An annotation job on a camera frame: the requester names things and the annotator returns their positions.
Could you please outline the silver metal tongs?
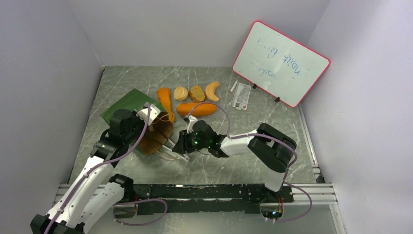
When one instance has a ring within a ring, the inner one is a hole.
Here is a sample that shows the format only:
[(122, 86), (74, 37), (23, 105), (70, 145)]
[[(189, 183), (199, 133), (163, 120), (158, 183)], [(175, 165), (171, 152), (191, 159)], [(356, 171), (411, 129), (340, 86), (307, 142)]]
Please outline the silver metal tongs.
[(170, 146), (163, 144), (161, 145), (161, 148), (156, 151), (160, 158), (166, 161), (175, 161), (177, 159), (181, 159), (185, 162), (189, 162), (190, 158), (187, 154), (180, 154), (172, 150), (173, 146), (175, 146), (175, 143), (171, 139), (168, 138), (166, 140), (166, 143), (170, 144)]

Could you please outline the green paper bag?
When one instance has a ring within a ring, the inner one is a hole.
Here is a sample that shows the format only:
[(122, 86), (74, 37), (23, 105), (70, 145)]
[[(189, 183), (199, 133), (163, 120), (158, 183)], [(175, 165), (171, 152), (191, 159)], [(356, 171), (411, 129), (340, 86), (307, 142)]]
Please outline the green paper bag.
[(109, 127), (94, 145), (92, 155), (106, 160), (124, 155), (145, 127), (147, 103), (151, 105), (150, 124), (135, 150), (145, 156), (159, 151), (171, 136), (173, 124), (159, 102), (133, 88), (100, 114)]

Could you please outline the orange fake baguette loaf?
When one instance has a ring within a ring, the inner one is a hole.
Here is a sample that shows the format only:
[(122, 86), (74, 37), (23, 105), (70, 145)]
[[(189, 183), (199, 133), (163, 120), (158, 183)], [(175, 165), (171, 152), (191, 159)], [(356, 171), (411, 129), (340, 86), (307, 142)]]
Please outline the orange fake baguette loaf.
[[(184, 103), (179, 104), (176, 107), (176, 112), (181, 116), (187, 116), (190, 111), (197, 105), (198, 103)], [(200, 106), (196, 107), (192, 112), (191, 115), (194, 117), (200, 116), (207, 116), (215, 113), (217, 111), (217, 106), (213, 104), (201, 104)]]

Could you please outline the round tan fake bun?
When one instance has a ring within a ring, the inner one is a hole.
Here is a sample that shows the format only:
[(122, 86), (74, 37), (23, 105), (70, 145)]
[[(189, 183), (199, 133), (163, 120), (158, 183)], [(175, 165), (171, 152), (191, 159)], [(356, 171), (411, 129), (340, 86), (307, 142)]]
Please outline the round tan fake bun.
[(173, 96), (177, 101), (185, 101), (188, 97), (188, 90), (183, 86), (178, 86), (175, 88)]

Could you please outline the tan fake croissant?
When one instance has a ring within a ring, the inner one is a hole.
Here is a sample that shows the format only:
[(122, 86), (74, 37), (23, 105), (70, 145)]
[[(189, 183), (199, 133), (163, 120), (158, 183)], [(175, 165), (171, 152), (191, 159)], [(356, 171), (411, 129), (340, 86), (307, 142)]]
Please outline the tan fake croissant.
[(211, 82), (209, 85), (206, 86), (205, 95), (209, 101), (218, 102), (220, 100), (218, 96), (215, 94), (215, 91), (219, 86), (220, 82), (218, 81)]

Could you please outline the orange fake bread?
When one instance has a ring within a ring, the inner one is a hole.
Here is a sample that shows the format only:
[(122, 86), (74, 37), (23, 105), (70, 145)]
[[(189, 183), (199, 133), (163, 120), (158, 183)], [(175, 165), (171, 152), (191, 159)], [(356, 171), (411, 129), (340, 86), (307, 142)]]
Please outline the orange fake bread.
[(171, 123), (175, 123), (175, 114), (172, 111), (171, 93), (170, 89), (167, 87), (159, 88), (157, 91), (157, 96), (160, 104), (168, 113), (168, 118)]

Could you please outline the white ruler package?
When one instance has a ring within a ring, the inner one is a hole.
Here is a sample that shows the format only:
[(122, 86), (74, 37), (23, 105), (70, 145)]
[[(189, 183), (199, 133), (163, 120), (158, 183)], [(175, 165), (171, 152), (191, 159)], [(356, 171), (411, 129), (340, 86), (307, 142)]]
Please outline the white ruler package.
[(252, 86), (238, 83), (234, 89), (234, 99), (232, 102), (232, 107), (237, 110), (246, 110), (248, 106), (249, 96)]

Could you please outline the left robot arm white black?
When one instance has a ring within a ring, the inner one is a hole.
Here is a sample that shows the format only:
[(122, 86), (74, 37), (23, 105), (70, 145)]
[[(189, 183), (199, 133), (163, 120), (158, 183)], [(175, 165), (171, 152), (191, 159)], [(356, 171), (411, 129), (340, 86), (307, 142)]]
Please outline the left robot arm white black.
[(140, 111), (116, 110), (109, 128), (95, 143), (82, 172), (65, 195), (46, 215), (38, 214), (32, 219), (32, 233), (87, 234), (115, 203), (133, 200), (133, 180), (126, 176), (113, 176), (101, 192), (97, 188), (118, 162), (138, 146), (160, 112), (150, 104)]

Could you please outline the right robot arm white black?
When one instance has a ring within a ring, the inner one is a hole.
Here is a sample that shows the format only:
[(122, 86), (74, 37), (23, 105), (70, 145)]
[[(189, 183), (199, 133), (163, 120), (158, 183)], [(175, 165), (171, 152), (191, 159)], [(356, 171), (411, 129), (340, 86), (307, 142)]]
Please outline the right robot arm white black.
[(228, 158), (242, 153), (252, 153), (268, 169), (263, 191), (253, 195), (252, 202), (292, 202), (291, 187), (284, 180), (290, 163), (294, 162), (296, 142), (269, 124), (262, 123), (256, 130), (236, 136), (216, 133), (203, 120), (189, 124), (179, 132), (177, 143), (172, 152), (189, 154), (206, 149), (216, 158)]

